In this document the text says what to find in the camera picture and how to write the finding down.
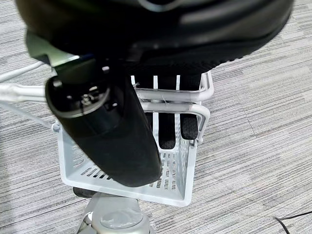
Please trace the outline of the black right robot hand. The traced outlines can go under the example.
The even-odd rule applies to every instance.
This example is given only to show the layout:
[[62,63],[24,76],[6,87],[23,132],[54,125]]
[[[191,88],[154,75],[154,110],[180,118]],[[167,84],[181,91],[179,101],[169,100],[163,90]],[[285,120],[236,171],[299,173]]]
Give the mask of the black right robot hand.
[[114,181],[140,187],[161,159],[131,76],[199,77],[251,54],[289,20],[292,0],[18,0],[31,57],[56,75],[53,115]]

